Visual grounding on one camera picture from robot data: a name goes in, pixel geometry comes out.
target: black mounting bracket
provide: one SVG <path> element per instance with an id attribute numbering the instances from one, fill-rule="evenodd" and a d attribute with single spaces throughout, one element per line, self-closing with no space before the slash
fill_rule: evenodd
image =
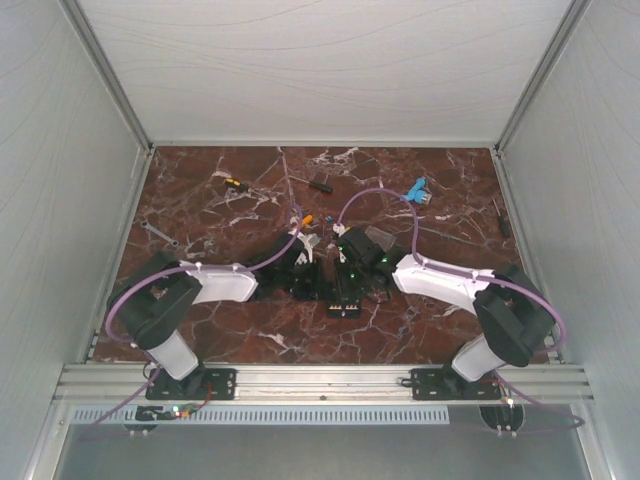
<path id="1" fill-rule="evenodd" d="M 524 425 L 524 407 L 522 405 L 481 406 L 480 416 L 487 427 L 498 435 L 512 435 Z"/>
<path id="2" fill-rule="evenodd" d="M 185 389 L 182 382 L 178 382 L 162 370 L 153 385 L 147 388 L 147 400 L 206 400 L 211 384 L 210 401 L 233 400 L 236 395 L 236 380 L 238 372 L 233 368 L 205 368 L 202 380 L 195 389 Z"/>
<path id="3" fill-rule="evenodd" d="M 490 374 L 477 382 L 467 382 L 450 366 L 442 368 L 414 368 L 411 378 L 405 378 L 401 384 L 411 388 L 414 400 L 500 400 L 500 385 Z"/>

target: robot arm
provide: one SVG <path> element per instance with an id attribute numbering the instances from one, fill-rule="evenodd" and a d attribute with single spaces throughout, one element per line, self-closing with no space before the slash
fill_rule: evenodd
<path id="1" fill-rule="evenodd" d="M 247 269 L 270 258 L 282 249 L 295 231 L 283 234 L 271 250 L 250 259 L 246 265 L 235 263 L 215 268 L 178 261 L 170 252 L 159 252 L 131 275 L 109 299 L 109 308 L 140 281 L 162 271 L 184 267 L 185 272 L 164 277 L 138 290 L 122 305 L 118 316 L 137 347 L 148 351 L 164 371 L 184 391 L 193 390 L 201 382 L 202 364 L 177 330 L 194 304 L 231 300 L 246 302 L 264 298 L 278 286 L 291 281 L 296 265 L 311 260 L 309 236 L 298 239 L 276 261 L 255 274 Z"/>
<path id="2" fill-rule="evenodd" d="M 371 284 L 435 298 L 478 317 L 483 334 L 464 345 L 451 365 L 468 382 L 475 382 L 505 364 L 527 366 L 553 328 L 553 318 L 537 303 L 517 292 L 476 280 L 499 278 L 539 295 L 516 265 L 474 270 L 418 255 L 422 259 L 419 263 L 413 255 L 395 247 L 389 252 L 382 251 L 360 229 L 343 230 L 339 235 L 344 260 Z"/>

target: black connector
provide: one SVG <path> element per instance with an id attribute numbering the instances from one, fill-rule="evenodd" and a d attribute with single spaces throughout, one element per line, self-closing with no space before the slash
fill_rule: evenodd
<path id="1" fill-rule="evenodd" d="M 338 318 L 358 318 L 362 313 L 361 288 L 358 274 L 348 263 L 334 259 L 336 282 L 327 298 L 327 316 Z"/>
<path id="2" fill-rule="evenodd" d="M 393 272 L 398 262 L 407 254 L 405 250 L 393 246 L 385 253 L 358 227 L 347 230 L 338 237 L 337 243 L 340 253 L 359 275 L 359 284 L 365 292 L 371 289 L 397 289 Z"/>

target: brown marble tabletop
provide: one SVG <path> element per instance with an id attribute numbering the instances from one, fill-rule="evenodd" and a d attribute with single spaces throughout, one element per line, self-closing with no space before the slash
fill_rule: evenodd
<path id="1" fill-rule="evenodd" d="M 227 189 L 231 175 L 251 185 Z M 333 187 L 325 194 L 289 176 Z M 203 263 L 242 262 L 268 248 L 289 223 L 292 201 L 314 222 L 315 252 L 337 254 L 331 216 L 337 219 L 356 192 L 384 186 L 406 193 L 425 177 L 433 195 L 416 205 L 418 250 L 430 258 L 474 268 L 497 268 L 520 259 L 504 239 L 492 203 L 504 202 L 486 149 L 161 147 L 152 160 L 124 252 L 121 281 L 159 250 Z M 179 242 L 172 247 L 142 228 L 158 228 Z M 411 215 L 397 199 L 372 194 L 356 201 L 347 225 L 374 225 L 407 248 Z M 296 303 L 284 293 L 265 302 L 216 302 L 191 307 L 180 332 L 206 361 L 237 363 L 445 363 L 480 333 L 475 317 L 418 295 L 363 300 L 359 319 L 325 316 L 320 303 Z M 143 360 L 129 345 L 100 334 L 93 360 Z"/>

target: small tool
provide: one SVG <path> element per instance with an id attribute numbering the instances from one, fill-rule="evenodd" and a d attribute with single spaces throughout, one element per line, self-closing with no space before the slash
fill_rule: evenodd
<path id="1" fill-rule="evenodd" d="M 498 225 L 500 226 L 500 231 L 502 232 L 502 236 L 504 238 L 511 238 L 511 229 L 509 228 L 509 224 L 505 220 L 505 218 L 500 213 L 500 209 L 498 208 L 498 204 L 496 203 L 496 199 L 492 198 L 493 204 L 496 206 L 496 211 L 498 212 Z"/>
<path id="2" fill-rule="evenodd" d="M 144 221 L 141 223 L 142 228 L 146 228 L 147 230 L 149 230 L 152 233 L 155 233 L 156 235 L 158 235 L 161 239 L 165 240 L 167 243 L 171 244 L 171 246 L 173 247 L 177 247 L 178 245 L 180 245 L 178 243 L 177 240 L 174 240 L 171 237 L 168 237 L 167 235 L 165 235 L 164 233 L 162 233 L 160 230 L 158 230 L 155 227 L 152 227 L 151 225 L 149 225 L 149 222 Z"/>
<path id="3" fill-rule="evenodd" d="M 322 190 L 323 192 L 326 192 L 326 193 L 333 192 L 333 187 L 325 183 L 313 182 L 310 180 L 305 180 L 304 178 L 294 177 L 293 175 L 289 175 L 289 178 L 293 178 L 294 180 L 298 180 L 299 182 L 308 183 L 309 186 L 313 188 L 317 188 L 318 190 Z"/>
<path id="4" fill-rule="evenodd" d="M 233 188 L 234 190 L 240 193 L 248 192 L 250 188 L 249 185 L 247 185 L 246 183 L 242 183 L 240 180 L 236 180 L 235 178 L 231 178 L 231 177 L 226 178 L 224 180 L 224 183 L 227 185 L 227 187 Z"/>

